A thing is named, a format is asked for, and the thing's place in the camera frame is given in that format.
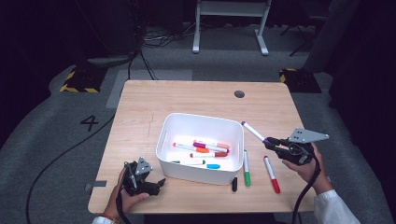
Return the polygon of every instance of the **table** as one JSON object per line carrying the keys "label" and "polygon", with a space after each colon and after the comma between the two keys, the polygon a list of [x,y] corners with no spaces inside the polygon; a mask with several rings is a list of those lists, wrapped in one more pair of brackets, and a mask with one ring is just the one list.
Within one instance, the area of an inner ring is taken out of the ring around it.
{"label": "table", "polygon": [[[243,98],[235,97],[242,91]],[[189,113],[246,121],[263,136],[285,138],[303,127],[288,88],[283,83],[216,81],[141,81],[125,83],[105,153],[96,177],[105,187],[93,188],[89,202],[92,213],[103,212],[125,161],[143,157],[151,166],[147,181],[166,176],[155,148],[163,122],[171,113]],[[275,152],[247,130],[251,186],[244,184],[243,168],[238,173],[238,190],[166,177],[158,196],[133,208],[135,214],[291,212],[306,183],[289,170]],[[263,156],[271,160],[281,189],[276,194]],[[299,211],[313,211],[315,192],[309,190]]]}
{"label": "table", "polygon": [[201,40],[200,22],[201,15],[212,16],[242,16],[242,17],[260,17],[262,18],[260,29],[254,31],[257,42],[259,43],[262,55],[268,55],[268,48],[262,38],[265,22],[271,7],[272,0],[266,0],[260,3],[249,2],[216,2],[216,1],[197,1],[195,15],[195,34],[192,43],[192,52],[199,52],[199,43]]}

